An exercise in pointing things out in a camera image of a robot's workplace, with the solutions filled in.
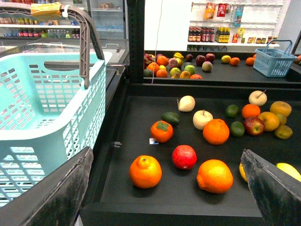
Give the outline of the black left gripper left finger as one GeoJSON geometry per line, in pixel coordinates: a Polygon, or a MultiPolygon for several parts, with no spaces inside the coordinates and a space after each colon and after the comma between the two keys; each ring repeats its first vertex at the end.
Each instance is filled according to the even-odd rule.
{"type": "Polygon", "coordinates": [[[27,192],[0,209],[2,226],[72,226],[85,196],[93,162],[86,147],[27,192]]]}

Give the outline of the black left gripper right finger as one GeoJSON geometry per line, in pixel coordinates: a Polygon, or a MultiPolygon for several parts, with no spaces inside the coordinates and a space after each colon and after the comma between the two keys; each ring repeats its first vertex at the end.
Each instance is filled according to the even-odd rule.
{"type": "Polygon", "coordinates": [[[301,183],[250,149],[241,162],[249,190],[267,226],[301,224],[301,183]]]}

